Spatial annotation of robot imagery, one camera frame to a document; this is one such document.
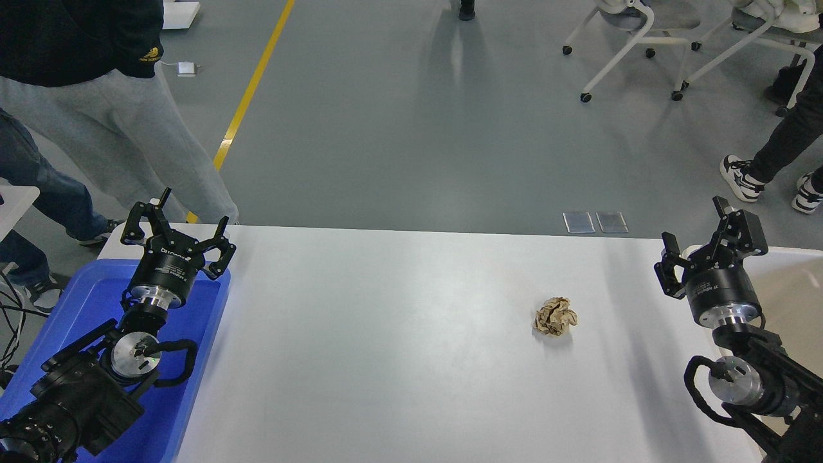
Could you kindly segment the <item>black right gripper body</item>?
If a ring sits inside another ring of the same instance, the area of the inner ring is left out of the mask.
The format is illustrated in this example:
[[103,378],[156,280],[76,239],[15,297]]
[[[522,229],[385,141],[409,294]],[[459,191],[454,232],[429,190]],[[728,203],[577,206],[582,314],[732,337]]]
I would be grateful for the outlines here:
[[697,248],[687,248],[687,251],[688,261],[695,268],[683,271],[682,284],[698,325],[748,323],[763,314],[752,281],[741,263],[721,268],[720,264],[700,255]]

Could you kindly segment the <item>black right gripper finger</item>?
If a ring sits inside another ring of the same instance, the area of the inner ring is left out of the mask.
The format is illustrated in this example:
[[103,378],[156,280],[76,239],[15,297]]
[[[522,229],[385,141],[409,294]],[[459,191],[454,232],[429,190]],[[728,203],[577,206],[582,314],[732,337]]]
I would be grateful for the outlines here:
[[670,232],[662,232],[661,260],[655,264],[655,275],[664,295],[675,299],[685,297],[685,285],[676,276],[676,267],[690,269],[691,262],[682,257],[676,235]]
[[741,263],[750,256],[769,252],[761,221],[756,214],[735,209],[724,197],[712,197],[720,222],[709,241],[712,263]]

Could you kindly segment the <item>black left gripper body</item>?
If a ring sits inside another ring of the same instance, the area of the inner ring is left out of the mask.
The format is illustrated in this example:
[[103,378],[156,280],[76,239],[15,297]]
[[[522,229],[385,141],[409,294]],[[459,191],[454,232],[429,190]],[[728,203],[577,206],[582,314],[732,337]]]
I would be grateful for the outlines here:
[[196,242],[181,233],[151,237],[126,289],[126,299],[162,309],[186,305],[198,273]]

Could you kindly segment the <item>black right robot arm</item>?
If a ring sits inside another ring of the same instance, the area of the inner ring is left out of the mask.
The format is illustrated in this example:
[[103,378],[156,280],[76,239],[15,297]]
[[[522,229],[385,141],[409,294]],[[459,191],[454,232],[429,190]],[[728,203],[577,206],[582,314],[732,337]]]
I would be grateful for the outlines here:
[[711,240],[684,256],[676,235],[664,232],[655,264],[662,292],[687,299],[694,322],[729,351],[717,360],[691,358],[685,387],[709,419],[743,430],[764,461],[820,462],[821,378],[791,359],[778,334],[752,323],[764,314],[743,262],[769,250],[761,222],[724,197],[712,203],[719,222]]

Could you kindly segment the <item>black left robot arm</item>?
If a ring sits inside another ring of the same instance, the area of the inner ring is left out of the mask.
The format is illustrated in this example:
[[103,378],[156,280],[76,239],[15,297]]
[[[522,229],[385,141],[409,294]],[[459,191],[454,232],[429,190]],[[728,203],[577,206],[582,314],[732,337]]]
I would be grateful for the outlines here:
[[138,399],[150,388],[179,386],[193,375],[198,343],[161,341],[171,309],[183,307],[198,273],[223,276],[235,254],[221,217],[213,237],[200,241],[171,228],[157,203],[132,206],[123,245],[143,252],[122,293],[123,316],[106,320],[42,363],[33,401],[2,422],[3,462],[74,462],[120,439],[144,414]]

